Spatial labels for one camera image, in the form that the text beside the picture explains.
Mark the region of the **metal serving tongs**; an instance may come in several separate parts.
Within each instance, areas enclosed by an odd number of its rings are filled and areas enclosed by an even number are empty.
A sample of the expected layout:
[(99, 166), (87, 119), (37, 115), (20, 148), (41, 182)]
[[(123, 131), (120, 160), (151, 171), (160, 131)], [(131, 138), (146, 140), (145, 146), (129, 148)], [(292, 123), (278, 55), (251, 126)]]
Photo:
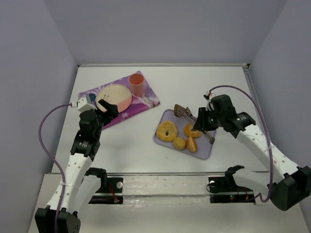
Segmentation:
[[(193, 116), (192, 112), (190, 111), (190, 109), (188, 107), (185, 109), (186, 109), (187, 113), (183, 117), (183, 119), (185, 119), (188, 123), (194, 125), (197, 121), (197, 118)], [(215, 142), (215, 138), (207, 131), (202, 131), (202, 133), (208, 139), (209, 143), (211, 145), (213, 145)]]

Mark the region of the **brown chocolate pastry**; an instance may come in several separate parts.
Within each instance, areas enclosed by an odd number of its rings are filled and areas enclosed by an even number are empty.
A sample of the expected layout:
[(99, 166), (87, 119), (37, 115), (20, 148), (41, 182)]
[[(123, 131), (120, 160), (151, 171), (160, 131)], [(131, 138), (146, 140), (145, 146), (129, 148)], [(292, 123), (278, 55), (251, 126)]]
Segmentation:
[(178, 104), (174, 106), (174, 115), (176, 117), (184, 117), (187, 113), (186, 109)]

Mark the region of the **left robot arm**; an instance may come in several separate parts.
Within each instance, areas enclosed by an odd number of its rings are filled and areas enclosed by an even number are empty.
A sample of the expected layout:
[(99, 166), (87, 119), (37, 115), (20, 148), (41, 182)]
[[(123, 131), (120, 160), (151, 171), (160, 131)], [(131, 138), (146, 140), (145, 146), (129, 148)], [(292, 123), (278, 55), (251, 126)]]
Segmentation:
[(118, 117), (118, 107), (101, 99), (96, 106), (85, 97), (77, 101), (79, 131), (70, 150), (66, 169), (59, 169), (61, 181), (45, 208), (38, 208), (35, 222), (40, 233), (77, 233), (79, 213), (93, 195), (106, 188), (107, 173), (91, 167), (100, 147), (102, 128)]

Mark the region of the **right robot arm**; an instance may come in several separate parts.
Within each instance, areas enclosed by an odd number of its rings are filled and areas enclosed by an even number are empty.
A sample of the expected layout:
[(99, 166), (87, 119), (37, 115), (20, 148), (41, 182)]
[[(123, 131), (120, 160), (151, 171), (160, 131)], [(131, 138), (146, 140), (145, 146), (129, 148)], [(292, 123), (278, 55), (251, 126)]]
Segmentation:
[(237, 113), (228, 95), (204, 96), (207, 106), (198, 110), (194, 129), (207, 132), (218, 128), (244, 144), (268, 169), (269, 177), (257, 174), (242, 165), (230, 167), (221, 186), (245, 187), (265, 196), (274, 206), (287, 211), (311, 194), (311, 169), (301, 167), (285, 156), (260, 130), (246, 112)]

